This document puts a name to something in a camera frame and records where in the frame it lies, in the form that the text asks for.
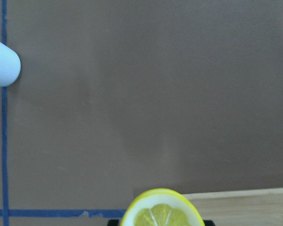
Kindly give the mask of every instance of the blue tape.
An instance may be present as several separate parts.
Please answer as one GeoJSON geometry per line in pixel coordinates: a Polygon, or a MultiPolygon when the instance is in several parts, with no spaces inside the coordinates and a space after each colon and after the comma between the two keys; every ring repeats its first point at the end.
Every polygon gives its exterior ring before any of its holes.
{"type": "Polygon", "coordinates": [[[126,210],[9,210],[10,217],[26,218],[74,218],[81,216],[122,218],[126,210]]]}
{"type": "MultiPolygon", "coordinates": [[[[7,0],[1,2],[2,22],[1,22],[1,41],[7,44],[7,0]]],[[[8,117],[7,117],[7,88],[1,90],[1,121],[2,121],[2,218],[3,226],[9,226],[8,216],[8,117]]]]}

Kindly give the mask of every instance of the white rounded object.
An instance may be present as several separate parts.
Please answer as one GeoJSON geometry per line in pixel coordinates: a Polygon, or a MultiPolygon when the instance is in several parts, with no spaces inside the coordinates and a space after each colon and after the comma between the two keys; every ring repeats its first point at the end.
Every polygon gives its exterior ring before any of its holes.
{"type": "Polygon", "coordinates": [[[20,74],[20,59],[14,51],[0,42],[0,86],[12,84],[20,74]]]}

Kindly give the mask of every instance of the toy lemon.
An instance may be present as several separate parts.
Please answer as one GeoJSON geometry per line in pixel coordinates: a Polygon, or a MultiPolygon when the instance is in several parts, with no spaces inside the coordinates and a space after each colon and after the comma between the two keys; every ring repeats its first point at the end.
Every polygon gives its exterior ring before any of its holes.
{"type": "Polygon", "coordinates": [[[120,226],[204,226],[196,208],[176,191],[157,188],[139,195],[120,226]]]}

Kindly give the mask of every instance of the light blue object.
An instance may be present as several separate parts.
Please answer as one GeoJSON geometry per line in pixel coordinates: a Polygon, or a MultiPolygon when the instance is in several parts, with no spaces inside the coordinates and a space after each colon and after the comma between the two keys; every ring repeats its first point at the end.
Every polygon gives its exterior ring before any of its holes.
{"type": "Polygon", "coordinates": [[[12,84],[18,78],[20,70],[17,53],[0,42],[0,87],[12,84]]]}

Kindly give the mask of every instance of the lemon half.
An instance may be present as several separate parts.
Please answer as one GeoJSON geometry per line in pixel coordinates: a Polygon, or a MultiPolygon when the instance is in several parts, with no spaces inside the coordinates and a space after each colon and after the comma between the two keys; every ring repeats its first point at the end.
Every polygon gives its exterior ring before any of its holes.
{"type": "Polygon", "coordinates": [[[196,208],[181,194],[156,188],[140,194],[120,226],[204,226],[196,208]]]}

